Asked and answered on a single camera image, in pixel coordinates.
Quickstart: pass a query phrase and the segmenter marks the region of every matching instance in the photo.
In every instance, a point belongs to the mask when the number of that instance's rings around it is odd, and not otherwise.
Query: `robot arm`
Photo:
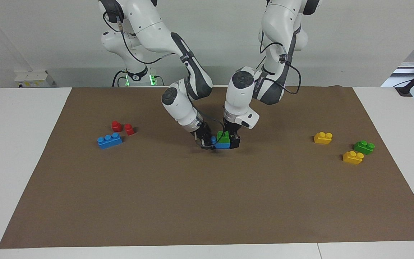
[[[128,33],[124,34],[125,39],[129,42],[130,51],[133,56],[138,59],[143,58],[143,54],[133,49],[135,46],[139,46],[140,42],[135,36],[131,36]],[[122,43],[122,35],[120,32],[107,31],[102,35],[102,44],[111,53],[117,54],[122,58],[125,63],[125,71],[127,72],[128,78],[136,83],[150,82],[150,77],[145,77],[148,74],[148,67],[146,64],[138,62],[127,50],[125,45]]]
[[[301,29],[302,17],[314,13],[320,4],[320,0],[267,1],[259,34],[261,48],[266,50],[263,71],[243,67],[228,85],[224,123],[231,149],[239,147],[238,129],[252,129],[258,123],[259,115],[249,106],[252,98],[267,105],[282,99],[293,53],[301,50],[308,39]]]
[[[183,127],[196,138],[200,139],[202,146],[206,149],[212,147],[212,134],[209,126],[203,121],[200,113],[192,105],[191,99],[198,100],[208,97],[212,92],[212,80],[204,71],[202,66],[197,61],[194,53],[189,49],[185,41],[174,32],[171,32],[164,24],[161,16],[156,10],[157,0],[99,0],[102,3],[102,10],[108,13],[109,21],[118,23],[121,37],[124,38],[126,44],[130,42],[132,47],[132,40],[125,39],[125,25],[129,22],[132,29],[131,36],[138,40],[148,51],[156,53],[172,53],[179,56],[181,62],[188,70],[188,76],[171,84],[168,90],[162,96],[162,103],[168,113]],[[131,66],[133,60],[130,59],[128,53],[132,51],[131,47],[125,46],[122,43],[127,53],[122,53],[122,46],[117,46],[116,49],[120,51],[120,55],[124,60],[127,60],[127,66]]]

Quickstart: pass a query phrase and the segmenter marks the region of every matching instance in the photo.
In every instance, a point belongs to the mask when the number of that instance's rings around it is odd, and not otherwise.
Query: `brown surface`
[[[256,128],[220,151],[194,144],[163,91],[73,89],[0,249],[414,240],[414,195],[351,88],[254,101]],[[224,96],[198,106],[221,118]],[[103,151],[113,120],[137,134]],[[374,153],[344,163],[363,139]]]

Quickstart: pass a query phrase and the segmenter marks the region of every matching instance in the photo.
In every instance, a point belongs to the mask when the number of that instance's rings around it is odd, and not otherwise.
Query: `toy block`
[[[135,131],[133,130],[132,125],[126,124],[124,125],[124,128],[125,128],[125,132],[127,133],[127,136],[135,134]]]
[[[216,143],[217,142],[217,138],[212,136],[212,143]],[[231,143],[217,143],[215,144],[215,149],[230,149],[231,148]]]
[[[223,136],[223,138],[220,139],[222,135],[223,135],[223,131],[219,131],[217,133],[217,140],[219,140],[218,143],[230,144],[230,132],[229,131],[226,131],[225,132],[225,135]]]
[[[122,131],[122,125],[117,121],[113,121],[113,123],[111,124],[111,128],[113,129],[114,132]]]
[[[354,145],[354,150],[364,155],[369,155],[375,150],[375,145],[373,143],[367,143],[365,140],[362,140]]]
[[[356,153],[355,151],[346,152],[343,155],[343,161],[351,164],[360,164],[363,162],[365,156],[362,153]]]
[[[332,138],[332,133],[319,132],[314,136],[314,143],[328,145],[332,142]]]
[[[97,143],[101,149],[108,149],[109,147],[122,144],[122,139],[119,133],[113,133],[111,136],[107,135],[105,138],[98,138]]]

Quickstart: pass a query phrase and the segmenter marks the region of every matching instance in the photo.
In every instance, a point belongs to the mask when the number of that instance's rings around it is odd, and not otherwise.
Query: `power outlet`
[[[46,70],[15,71],[15,82],[19,88],[22,87],[55,87],[54,79]]]

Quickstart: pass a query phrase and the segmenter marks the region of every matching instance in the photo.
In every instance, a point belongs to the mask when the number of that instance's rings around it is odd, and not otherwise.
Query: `yellow lego brick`
[[[346,152],[343,155],[343,161],[351,164],[360,164],[363,162],[363,158],[365,157],[362,153],[356,153],[355,151]]]
[[[314,136],[314,143],[328,145],[332,142],[332,138],[332,133],[325,134],[324,132],[319,132]]]

